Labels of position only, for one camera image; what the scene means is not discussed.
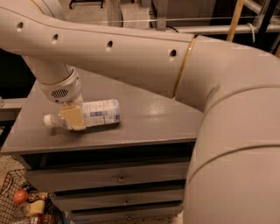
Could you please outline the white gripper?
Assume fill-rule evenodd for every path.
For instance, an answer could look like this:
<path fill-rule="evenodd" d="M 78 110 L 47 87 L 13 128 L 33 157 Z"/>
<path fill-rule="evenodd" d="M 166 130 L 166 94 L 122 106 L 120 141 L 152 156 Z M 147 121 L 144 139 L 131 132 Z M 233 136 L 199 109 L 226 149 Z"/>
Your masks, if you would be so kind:
<path fill-rule="evenodd" d="M 39 83 L 45 97 L 54 103 L 82 103 L 81 96 L 81 80 L 75 68 L 71 74 L 58 84 L 42 84 Z M 73 130 L 80 131 L 86 128 L 83 120 L 81 107 L 78 104 L 64 105 L 60 110 L 60 114 L 65 118 L 66 122 Z"/>

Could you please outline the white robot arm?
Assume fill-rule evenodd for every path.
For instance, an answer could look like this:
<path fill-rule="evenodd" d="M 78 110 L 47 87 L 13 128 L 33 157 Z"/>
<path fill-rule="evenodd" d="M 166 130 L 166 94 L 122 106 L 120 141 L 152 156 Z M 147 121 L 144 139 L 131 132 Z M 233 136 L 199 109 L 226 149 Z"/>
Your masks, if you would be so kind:
<path fill-rule="evenodd" d="M 47 60 L 43 86 L 78 67 L 203 112 L 184 224 L 280 224 L 280 61 L 191 34 L 76 24 L 32 0 L 0 0 L 0 47 Z"/>

